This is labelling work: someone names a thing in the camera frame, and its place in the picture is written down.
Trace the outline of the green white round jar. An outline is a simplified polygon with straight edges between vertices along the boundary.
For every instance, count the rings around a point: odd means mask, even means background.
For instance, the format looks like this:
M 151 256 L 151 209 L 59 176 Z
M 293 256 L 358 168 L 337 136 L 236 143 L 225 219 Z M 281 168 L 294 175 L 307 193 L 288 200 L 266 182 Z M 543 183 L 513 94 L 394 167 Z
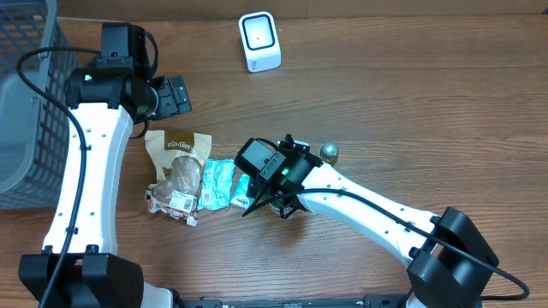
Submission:
M 278 202 L 272 202 L 269 204 L 269 208 L 282 219 L 286 219 L 288 216 L 295 212 L 295 208 L 290 205 L 283 205 Z

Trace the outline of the teal white carton pack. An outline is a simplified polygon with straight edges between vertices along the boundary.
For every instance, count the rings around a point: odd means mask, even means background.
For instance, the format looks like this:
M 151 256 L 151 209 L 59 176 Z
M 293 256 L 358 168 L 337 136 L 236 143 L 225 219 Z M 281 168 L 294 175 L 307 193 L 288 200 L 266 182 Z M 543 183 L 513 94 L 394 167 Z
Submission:
M 246 210 L 253 202 L 253 198 L 247 196 L 250 177 L 242 174 L 237 182 L 236 188 L 230 200 L 230 205 L 242 210 Z

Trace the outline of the teal white packet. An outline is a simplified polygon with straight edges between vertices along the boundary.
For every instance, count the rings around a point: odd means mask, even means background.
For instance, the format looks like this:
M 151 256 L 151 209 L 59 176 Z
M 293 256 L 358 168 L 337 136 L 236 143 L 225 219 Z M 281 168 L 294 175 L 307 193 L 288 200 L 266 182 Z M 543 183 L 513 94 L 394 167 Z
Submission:
M 210 159 L 206 162 L 198 210 L 229 207 L 234 173 L 233 159 Z

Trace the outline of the brown Pantree snack pouch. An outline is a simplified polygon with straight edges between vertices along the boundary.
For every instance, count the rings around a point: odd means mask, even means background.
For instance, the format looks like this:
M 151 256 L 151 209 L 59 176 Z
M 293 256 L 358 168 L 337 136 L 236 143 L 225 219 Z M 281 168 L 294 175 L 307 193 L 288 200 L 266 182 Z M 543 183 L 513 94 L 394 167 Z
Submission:
M 212 136 L 151 130 L 145 134 L 145 145 L 156 170 L 156 181 L 145 192 L 147 209 L 195 227 Z

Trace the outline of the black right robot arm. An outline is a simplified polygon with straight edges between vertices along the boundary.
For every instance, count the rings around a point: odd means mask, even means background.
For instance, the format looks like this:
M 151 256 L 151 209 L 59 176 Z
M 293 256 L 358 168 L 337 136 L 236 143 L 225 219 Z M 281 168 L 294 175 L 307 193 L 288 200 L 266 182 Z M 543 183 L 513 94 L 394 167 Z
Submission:
M 438 216 L 385 198 L 336 171 L 338 156 L 333 143 L 312 154 L 290 135 L 249 139 L 235 157 L 257 187 L 246 212 L 274 204 L 283 219 L 303 210 L 365 235 L 405 267 L 411 292 L 401 307 L 479 307 L 498 258 L 472 220 L 451 207 Z

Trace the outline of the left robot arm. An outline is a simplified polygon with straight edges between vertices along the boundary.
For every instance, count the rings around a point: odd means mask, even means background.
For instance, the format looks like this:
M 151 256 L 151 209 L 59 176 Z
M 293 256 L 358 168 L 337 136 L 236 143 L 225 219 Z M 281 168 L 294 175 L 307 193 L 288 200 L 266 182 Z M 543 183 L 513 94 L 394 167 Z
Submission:
M 56 101 L 70 120 L 61 194 L 41 253 L 21 258 L 20 280 L 42 307 L 179 307 L 177 291 L 146 283 L 118 256 L 116 200 L 134 125 L 188 113 L 186 87 L 156 76 L 158 47 L 142 27 L 103 24 L 94 55 Z

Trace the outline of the grey plastic mesh basket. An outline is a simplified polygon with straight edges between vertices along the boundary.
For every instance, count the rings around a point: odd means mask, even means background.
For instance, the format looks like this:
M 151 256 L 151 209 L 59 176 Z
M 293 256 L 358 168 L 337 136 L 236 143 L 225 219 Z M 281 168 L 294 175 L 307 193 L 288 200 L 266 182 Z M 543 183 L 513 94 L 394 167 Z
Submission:
M 22 71 L 36 87 L 58 101 L 63 84 L 80 66 L 57 24 L 57 2 L 1 0 L 1 207 L 4 210 L 57 204 L 69 143 L 69 119 L 29 88 L 16 72 L 17 61 L 31 56 Z

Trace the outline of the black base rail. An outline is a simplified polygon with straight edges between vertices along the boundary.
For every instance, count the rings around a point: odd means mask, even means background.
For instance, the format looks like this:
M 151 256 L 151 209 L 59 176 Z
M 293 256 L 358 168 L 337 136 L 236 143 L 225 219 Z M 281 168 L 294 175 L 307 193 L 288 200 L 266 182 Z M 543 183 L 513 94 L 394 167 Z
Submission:
M 223 302 L 219 299 L 179 300 L 179 308 L 392 308 L 404 307 L 404 294 L 366 295 L 361 299 L 287 299 Z

